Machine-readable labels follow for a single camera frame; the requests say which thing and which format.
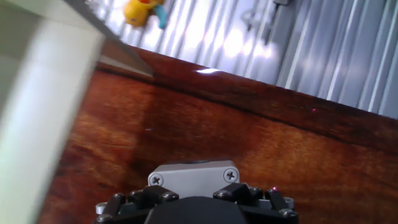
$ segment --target black plastic part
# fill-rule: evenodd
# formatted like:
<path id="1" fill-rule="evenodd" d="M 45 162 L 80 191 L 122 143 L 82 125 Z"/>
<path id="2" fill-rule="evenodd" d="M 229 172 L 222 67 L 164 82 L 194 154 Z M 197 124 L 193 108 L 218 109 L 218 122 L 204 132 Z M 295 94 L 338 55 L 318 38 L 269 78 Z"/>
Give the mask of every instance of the black plastic part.
<path id="1" fill-rule="evenodd" d="M 277 223 L 277 224 L 298 224 L 299 216 L 295 213 L 292 216 L 284 217 L 278 210 L 261 209 L 257 207 L 240 205 L 246 219 L 250 224 Z"/>
<path id="2" fill-rule="evenodd" d="M 272 208 L 275 210 L 281 210 L 283 208 L 289 208 L 284 197 L 278 190 L 267 190 L 266 199 L 271 201 Z"/>
<path id="3" fill-rule="evenodd" d="M 145 220 L 148 217 L 149 212 L 151 211 L 151 208 L 144 209 L 144 210 L 139 210 L 137 212 L 134 212 L 132 214 L 124 214 L 124 215 L 118 215 L 114 218 L 112 218 L 109 222 L 106 224 L 133 224 L 133 223 L 145 223 Z"/>
<path id="4" fill-rule="evenodd" d="M 142 195 L 142 190 L 132 191 L 127 196 L 127 202 L 131 203 L 138 202 L 141 195 Z"/>
<path id="5" fill-rule="evenodd" d="M 259 189 L 259 188 L 249 188 L 249 191 L 250 191 L 251 197 L 252 197 L 254 200 L 262 199 L 263 196 L 264 196 L 264 190 L 262 190 L 262 189 Z"/>
<path id="6" fill-rule="evenodd" d="M 229 184 L 228 186 L 220 189 L 219 191 L 227 191 L 227 195 L 223 195 L 220 197 L 217 195 L 217 192 L 213 194 L 213 198 L 222 199 L 229 202 L 238 202 L 238 204 L 250 204 L 253 202 L 252 193 L 249 190 L 249 187 L 246 184 Z"/>
<path id="7" fill-rule="evenodd" d="M 154 207 L 146 224 L 246 224 L 239 205 L 207 197 L 189 197 Z"/>
<path id="8" fill-rule="evenodd" d="M 163 194 L 172 194 L 174 195 L 174 197 L 165 198 L 162 196 Z M 164 187 L 155 185 L 144 188 L 137 204 L 139 206 L 139 209 L 145 209 L 178 199 L 179 196 L 175 192 L 167 190 Z"/>
<path id="9" fill-rule="evenodd" d="M 123 194 L 115 194 L 113 195 L 104 208 L 102 214 L 111 215 L 114 217 L 119 213 L 121 205 L 126 203 L 126 196 Z"/>

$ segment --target corrugated metal wall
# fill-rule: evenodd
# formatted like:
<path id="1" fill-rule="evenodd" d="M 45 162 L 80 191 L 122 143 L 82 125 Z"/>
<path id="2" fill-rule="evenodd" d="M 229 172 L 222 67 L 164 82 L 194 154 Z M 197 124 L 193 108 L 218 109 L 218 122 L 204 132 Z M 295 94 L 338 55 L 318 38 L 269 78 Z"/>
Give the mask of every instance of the corrugated metal wall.
<path id="1" fill-rule="evenodd" d="M 165 30 L 125 25 L 126 2 L 95 9 L 126 44 L 398 118 L 396 0 L 166 0 Z"/>

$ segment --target blue toy part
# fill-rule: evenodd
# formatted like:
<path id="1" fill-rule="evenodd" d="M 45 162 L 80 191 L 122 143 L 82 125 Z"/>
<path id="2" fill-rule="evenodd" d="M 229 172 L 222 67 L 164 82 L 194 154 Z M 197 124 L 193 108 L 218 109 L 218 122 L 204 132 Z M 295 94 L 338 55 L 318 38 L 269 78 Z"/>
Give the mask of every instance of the blue toy part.
<path id="1" fill-rule="evenodd" d="M 164 11 L 164 8 L 161 4 L 154 7 L 154 11 L 156 16 L 159 18 L 159 28 L 164 29 L 166 28 L 167 24 L 167 13 Z"/>

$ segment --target yellow toy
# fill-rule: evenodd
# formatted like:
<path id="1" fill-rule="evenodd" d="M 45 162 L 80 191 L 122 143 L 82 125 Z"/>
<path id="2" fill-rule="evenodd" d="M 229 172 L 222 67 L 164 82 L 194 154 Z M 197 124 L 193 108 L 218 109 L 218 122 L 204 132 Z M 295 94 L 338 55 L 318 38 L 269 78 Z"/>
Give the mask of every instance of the yellow toy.
<path id="1" fill-rule="evenodd" d="M 162 4 L 163 0 L 130 0 L 124 7 L 126 23 L 134 27 L 142 27 L 150 13 L 155 12 L 160 21 L 159 27 L 164 29 L 167 23 L 167 14 Z"/>

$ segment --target wood grain surface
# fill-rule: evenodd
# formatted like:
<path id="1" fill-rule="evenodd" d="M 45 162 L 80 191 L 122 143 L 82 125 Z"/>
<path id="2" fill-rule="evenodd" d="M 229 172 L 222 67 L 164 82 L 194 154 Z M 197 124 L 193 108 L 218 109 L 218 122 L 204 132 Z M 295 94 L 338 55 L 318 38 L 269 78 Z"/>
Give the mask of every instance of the wood grain surface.
<path id="1" fill-rule="evenodd" d="M 139 54 L 154 79 L 95 71 L 39 223 L 91 223 L 97 203 L 143 188 L 157 166 L 216 157 L 294 198 L 301 223 L 398 223 L 395 120 Z"/>

